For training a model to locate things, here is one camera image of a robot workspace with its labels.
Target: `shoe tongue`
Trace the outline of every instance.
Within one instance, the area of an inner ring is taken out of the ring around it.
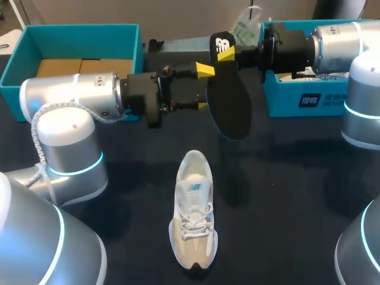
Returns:
[[[211,181],[206,179],[188,179],[177,182],[177,199],[184,214],[191,208],[207,210]]]

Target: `new balance logo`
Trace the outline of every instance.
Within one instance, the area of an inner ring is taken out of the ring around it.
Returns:
[[[189,190],[199,190],[201,188],[201,184],[191,184]]]
[[[230,42],[228,40],[222,40],[219,37],[216,38],[215,44],[217,53],[224,52],[225,50],[228,50],[230,48]]]

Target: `glowing blue light ring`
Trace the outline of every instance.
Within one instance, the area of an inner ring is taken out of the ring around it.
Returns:
[[[379,266],[379,264],[376,262],[376,260],[375,260],[375,258],[373,257],[371,251],[369,250],[368,243],[367,243],[367,240],[366,240],[366,236],[365,236],[365,234],[364,234],[364,218],[365,218],[365,215],[366,215],[366,213],[367,213],[367,210],[368,210],[369,206],[372,204],[372,202],[369,203],[369,205],[365,208],[365,210],[364,210],[364,212],[363,212],[363,215],[362,215],[362,221],[361,221],[361,223],[360,223],[360,231],[362,232],[362,240],[363,240],[364,248],[366,249],[366,252],[367,252],[367,254],[368,254],[368,257],[369,257],[369,259],[372,261],[373,266],[375,266],[376,269],[377,269],[377,270],[379,271],[379,273],[380,273],[380,266]]]
[[[50,276],[53,274],[54,268],[56,267],[56,265],[58,263],[59,257],[61,256],[62,248],[64,246],[64,239],[65,239],[64,218],[62,217],[61,211],[55,205],[53,205],[53,206],[58,213],[59,224],[61,225],[61,230],[59,232],[57,250],[55,251],[55,255],[53,257],[52,263],[50,264],[49,268],[47,269],[47,272],[45,273],[45,276],[42,278],[39,285],[45,285],[48,282]]]
[[[79,171],[75,171],[75,172],[59,172],[59,171],[55,171],[54,169],[51,169],[51,171],[57,175],[61,175],[61,176],[73,176],[73,175],[78,175],[78,174],[82,174],[84,172],[87,172],[93,168],[95,168],[103,159],[103,152],[101,152],[101,155],[99,157],[99,159],[97,160],[97,162],[95,162],[93,165],[89,166],[88,168],[85,168],[83,170],[79,170]]]
[[[356,116],[359,116],[359,117],[362,117],[362,118],[365,118],[365,119],[371,119],[371,120],[380,120],[380,116],[370,116],[370,115],[364,115],[364,114],[361,114],[357,111],[354,111],[353,109],[350,109],[347,105],[346,105],[346,101],[344,101],[344,107],[346,108],[347,111],[349,111],[351,114],[354,114]]]

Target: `wall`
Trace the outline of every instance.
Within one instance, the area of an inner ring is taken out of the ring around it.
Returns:
[[[230,30],[249,4],[249,0],[22,1],[32,24],[139,23],[145,42],[152,38],[184,39]],[[273,20],[310,19],[315,3],[316,0],[255,0],[255,5],[264,9],[265,18]],[[376,11],[380,11],[380,1],[369,0],[364,17],[380,18]]]

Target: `metal cylinder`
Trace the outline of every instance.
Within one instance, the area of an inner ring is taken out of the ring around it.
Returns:
[[[30,190],[56,205],[86,201],[105,190],[105,161],[94,121],[85,110],[67,107],[49,111],[40,117],[37,134],[47,166]],[[37,171],[29,167],[6,175],[24,185]]]
[[[49,111],[38,120],[37,134],[56,174],[82,172],[102,159],[94,121],[85,110],[67,107]]]
[[[380,20],[319,26],[312,37],[315,74],[347,72],[354,58],[370,48],[380,48]]]
[[[341,133],[350,144],[380,150],[380,53],[368,50],[351,65]]]
[[[0,173],[0,276],[4,284],[103,284],[100,238]]]
[[[31,78],[21,85],[20,105],[28,122],[44,104],[62,102],[77,102],[105,119],[118,119],[124,114],[116,74]]]
[[[343,232],[335,248],[335,270],[341,285],[380,283],[380,198]]]

